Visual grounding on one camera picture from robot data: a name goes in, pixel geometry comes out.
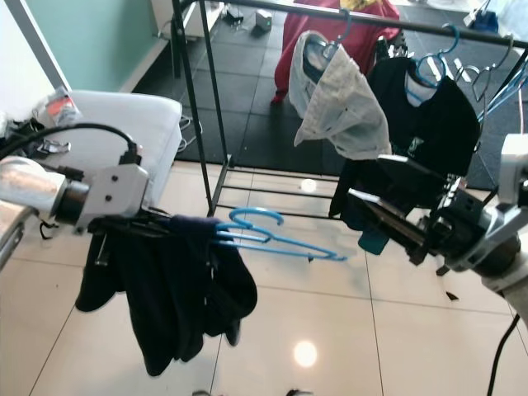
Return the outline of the clear plastic package red label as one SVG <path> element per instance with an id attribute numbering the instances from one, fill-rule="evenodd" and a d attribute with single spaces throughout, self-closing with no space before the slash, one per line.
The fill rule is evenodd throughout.
<path id="1" fill-rule="evenodd" d="M 74 125 L 83 117 L 82 112 L 69 95 L 69 90 L 61 87 L 38 102 L 33 118 L 46 128 Z"/>

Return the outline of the red garment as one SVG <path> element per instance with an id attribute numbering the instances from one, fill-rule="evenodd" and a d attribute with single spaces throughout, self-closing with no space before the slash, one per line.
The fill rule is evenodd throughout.
<path id="1" fill-rule="evenodd" d="M 351 0 L 294 0 L 295 3 L 303 5 L 314 5 L 315 7 L 331 8 L 340 10 L 341 7 L 352 11 L 349 6 L 354 5 Z M 400 12 L 392 15 L 378 16 L 386 19 L 398 20 Z M 295 43 L 306 31 L 319 31 L 325 39 L 335 40 L 344 31 L 345 22 L 318 18 L 317 16 L 306 16 L 292 12 L 287 15 L 283 25 L 282 48 L 280 48 L 280 58 L 276 63 L 274 72 L 274 83 L 276 91 L 271 99 L 272 105 L 278 105 L 285 98 L 290 83 L 290 67 L 295 56 Z M 375 43 L 378 38 L 392 40 L 400 33 L 400 29 L 384 29 L 380 26 L 370 26 L 370 24 L 351 24 L 351 33 L 342 42 L 343 48 L 348 55 L 354 59 L 360 72 L 369 74 L 375 62 Z"/>

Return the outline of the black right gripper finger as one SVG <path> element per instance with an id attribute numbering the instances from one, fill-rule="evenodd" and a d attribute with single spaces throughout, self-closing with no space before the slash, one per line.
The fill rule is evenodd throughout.
<path id="1" fill-rule="evenodd" d="M 388 201 L 379 196 L 370 195 L 363 191 L 350 189 L 348 195 L 353 201 L 365 205 L 367 211 L 376 218 L 375 226 L 382 230 L 401 248 L 435 250 L 436 244 L 427 235 L 427 223 L 432 216 L 429 209 L 415 208 L 410 214 L 404 214 Z"/>
<path id="2" fill-rule="evenodd" d="M 376 163 L 388 175 L 389 199 L 412 207 L 437 207 L 461 180 L 455 175 L 437 173 L 408 156 L 381 155 Z"/>

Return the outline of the light grey ottoman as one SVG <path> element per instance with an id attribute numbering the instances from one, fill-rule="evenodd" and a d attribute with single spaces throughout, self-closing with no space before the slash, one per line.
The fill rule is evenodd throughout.
<path id="1" fill-rule="evenodd" d="M 136 93 L 74 91 L 71 96 L 82 112 L 80 122 L 109 125 L 131 136 L 140 146 L 140 166 L 151 182 L 166 180 L 182 142 L 180 102 Z M 69 143 L 69 151 L 46 156 L 43 162 L 85 173 L 117 165 L 127 150 L 123 139 L 101 130 L 68 130 L 50 139 Z"/>

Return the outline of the blue plastic hanger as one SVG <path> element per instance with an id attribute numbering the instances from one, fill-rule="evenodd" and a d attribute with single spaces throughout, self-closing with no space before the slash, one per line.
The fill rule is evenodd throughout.
<path id="1" fill-rule="evenodd" d="M 445 56 L 452 53 L 460 44 L 460 29 L 450 23 L 444 24 L 441 29 L 451 31 L 451 45 L 435 50 L 433 53 L 427 53 L 412 62 L 412 71 L 410 72 L 412 80 L 427 89 L 438 89 L 441 80 L 450 76 Z"/>
<path id="2" fill-rule="evenodd" d="M 347 10 L 345 7 L 341 7 L 339 12 L 341 16 L 344 16 L 346 26 L 344 26 L 344 31 L 339 34 L 335 40 L 329 41 L 327 48 L 324 49 L 323 56 L 327 58 L 327 60 L 332 60 L 333 56 L 335 56 L 341 48 L 342 42 L 346 40 L 348 34 L 351 33 L 351 24 L 353 23 L 353 20 L 351 19 L 351 11 Z"/>
<path id="3" fill-rule="evenodd" d="M 285 222 L 282 214 L 261 207 L 238 207 L 228 214 L 228 222 L 221 222 L 214 227 L 214 238 L 212 244 L 228 246 L 228 248 L 240 248 L 254 250 L 254 252 L 267 252 L 283 254 L 288 257 L 302 257 L 311 262 L 314 260 L 325 260 L 332 262 L 344 262 L 346 256 L 318 247 L 313 244 L 293 240 L 273 233 L 267 228 L 257 226 L 246 219 L 246 215 L 260 215 L 273 219 L 276 226 Z"/>
<path id="4" fill-rule="evenodd" d="M 505 101 L 516 95 L 516 92 L 523 89 L 528 84 L 528 60 L 525 60 L 520 67 L 514 68 L 514 74 L 509 83 L 506 83 L 501 90 L 495 94 L 494 98 L 488 101 L 483 112 L 479 114 L 478 121 L 483 121 L 489 114 L 502 105 Z"/>

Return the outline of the black hanging t-shirt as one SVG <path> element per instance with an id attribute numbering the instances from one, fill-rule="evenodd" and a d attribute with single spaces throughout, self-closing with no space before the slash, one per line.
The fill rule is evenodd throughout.
<path id="1" fill-rule="evenodd" d="M 407 156 L 444 177 L 463 177 L 480 137 L 473 105 L 449 77 L 441 79 L 429 98 L 413 105 L 407 87 L 415 82 L 410 75 L 414 69 L 411 58 L 385 58 L 377 61 L 367 75 L 385 116 L 393 154 Z M 404 212 L 425 206 L 429 196 L 420 190 L 418 181 L 390 177 L 375 161 L 346 161 L 328 214 L 339 216 L 354 230 L 365 229 L 366 225 L 360 218 L 359 205 L 348 195 L 351 188 L 378 196 Z"/>

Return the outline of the small white box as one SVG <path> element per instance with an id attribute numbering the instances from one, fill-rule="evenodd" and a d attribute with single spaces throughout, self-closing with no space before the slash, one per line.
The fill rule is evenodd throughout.
<path id="1" fill-rule="evenodd" d="M 274 22 L 274 15 L 269 11 L 256 10 L 253 14 L 253 31 L 263 31 L 267 33 L 272 28 Z"/>

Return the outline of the pale grey hanging shirt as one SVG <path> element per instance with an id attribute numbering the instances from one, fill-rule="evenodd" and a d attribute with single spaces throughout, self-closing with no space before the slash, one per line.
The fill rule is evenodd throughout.
<path id="1" fill-rule="evenodd" d="M 327 60 L 327 44 L 319 31 L 295 43 L 288 98 L 302 122 L 293 144 L 326 139 L 351 161 L 392 154 L 388 121 L 365 75 L 343 46 Z"/>

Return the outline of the white cabinet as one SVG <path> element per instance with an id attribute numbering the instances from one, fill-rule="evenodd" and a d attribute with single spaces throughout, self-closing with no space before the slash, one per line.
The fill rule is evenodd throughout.
<path id="1" fill-rule="evenodd" d="M 169 40 L 172 37 L 174 8 L 172 0 L 151 0 L 153 15 L 158 27 L 157 37 Z M 225 3 L 215 1 L 192 1 L 181 12 L 181 23 L 188 39 L 205 37 L 221 16 Z"/>

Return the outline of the dark navy garment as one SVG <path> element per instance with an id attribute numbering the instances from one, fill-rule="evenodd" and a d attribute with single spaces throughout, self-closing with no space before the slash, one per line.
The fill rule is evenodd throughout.
<path id="1" fill-rule="evenodd" d="M 92 237 L 74 306 L 101 309 L 124 293 L 148 376 L 200 354 L 204 338 L 237 346 L 240 323 L 257 307 L 259 290 L 219 219 L 174 214 L 167 234 L 147 237 L 109 229 Z"/>

